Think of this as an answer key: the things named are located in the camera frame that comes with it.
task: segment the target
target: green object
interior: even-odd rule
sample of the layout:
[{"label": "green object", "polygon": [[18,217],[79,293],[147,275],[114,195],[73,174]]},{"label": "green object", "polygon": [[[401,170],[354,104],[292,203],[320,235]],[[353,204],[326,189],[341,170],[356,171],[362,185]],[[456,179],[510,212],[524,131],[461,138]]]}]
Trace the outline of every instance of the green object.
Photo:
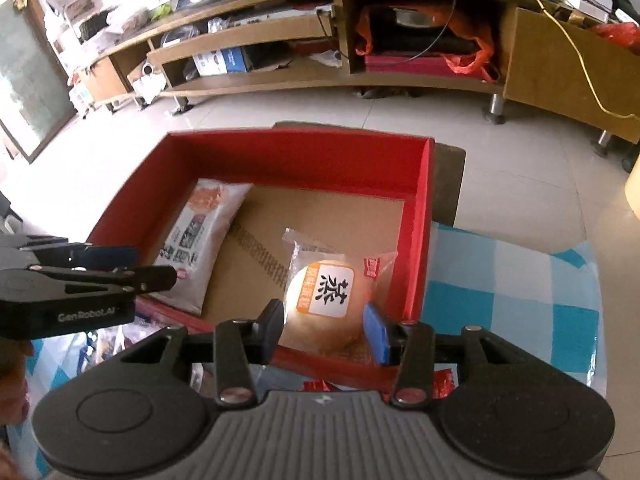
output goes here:
[{"label": "green object", "polygon": [[168,16],[172,12],[173,11],[171,9],[171,4],[162,4],[156,10],[154,10],[153,15],[151,16],[151,21],[155,22],[157,20],[160,20],[161,18],[164,18],[165,16]]}]

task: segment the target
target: round bun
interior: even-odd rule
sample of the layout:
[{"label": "round bun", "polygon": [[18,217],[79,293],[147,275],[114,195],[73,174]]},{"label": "round bun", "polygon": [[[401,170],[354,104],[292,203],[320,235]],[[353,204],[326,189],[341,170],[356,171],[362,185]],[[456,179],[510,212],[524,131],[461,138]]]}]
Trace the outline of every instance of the round bun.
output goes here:
[{"label": "round bun", "polygon": [[[340,297],[333,296],[337,306],[337,310],[333,310],[330,315],[323,312],[323,298],[319,301],[315,300],[319,292],[323,290],[322,276],[319,273],[316,278],[316,284],[313,289],[313,300],[315,300],[315,308],[305,309],[299,308],[299,299],[305,284],[305,277],[309,267],[318,268],[318,266],[337,266],[347,267],[351,272],[347,273],[352,276],[348,279],[346,287],[347,298],[341,306]],[[333,260],[323,260],[304,267],[300,270],[291,281],[285,297],[286,306],[286,325],[283,334],[283,344],[287,344],[293,348],[302,351],[313,351],[318,353],[329,353],[342,350],[351,342],[357,340],[362,334],[362,313],[364,306],[370,301],[372,295],[373,281],[367,279],[361,269],[352,267],[346,262],[338,262]]]}]

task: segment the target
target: door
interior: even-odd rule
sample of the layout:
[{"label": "door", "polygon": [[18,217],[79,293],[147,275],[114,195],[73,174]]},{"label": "door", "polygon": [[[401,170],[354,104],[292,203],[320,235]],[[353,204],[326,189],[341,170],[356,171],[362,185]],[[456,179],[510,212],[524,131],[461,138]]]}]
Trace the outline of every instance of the door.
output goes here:
[{"label": "door", "polygon": [[33,162],[76,110],[66,75],[30,8],[0,0],[0,26],[0,127]]}]

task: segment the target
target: circular cover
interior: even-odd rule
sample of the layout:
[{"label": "circular cover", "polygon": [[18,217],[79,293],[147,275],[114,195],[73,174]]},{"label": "circular cover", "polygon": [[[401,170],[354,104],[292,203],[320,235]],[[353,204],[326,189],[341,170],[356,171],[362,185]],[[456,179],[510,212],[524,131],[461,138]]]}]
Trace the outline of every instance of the circular cover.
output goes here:
[{"label": "circular cover", "polygon": [[462,384],[444,400],[440,420],[471,459],[524,476],[561,475],[588,466],[604,453],[615,426],[604,399],[577,382]]},{"label": "circular cover", "polygon": [[50,392],[33,416],[44,457],[73,477],[149,474],[191,449],[209,421],[203,399],[179,381],[91,391],[80,383]]}]

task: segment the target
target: red logo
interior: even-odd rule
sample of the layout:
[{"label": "red logo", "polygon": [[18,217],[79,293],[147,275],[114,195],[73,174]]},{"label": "red logo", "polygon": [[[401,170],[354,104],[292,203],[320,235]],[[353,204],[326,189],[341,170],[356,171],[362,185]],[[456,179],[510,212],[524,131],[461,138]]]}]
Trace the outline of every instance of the red logo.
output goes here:
[{"label": "red logo", "polygon": [[364,275],[367,278],[373,278],[376,280],[380,273],[380,258],[365,258],[364,259]]}]

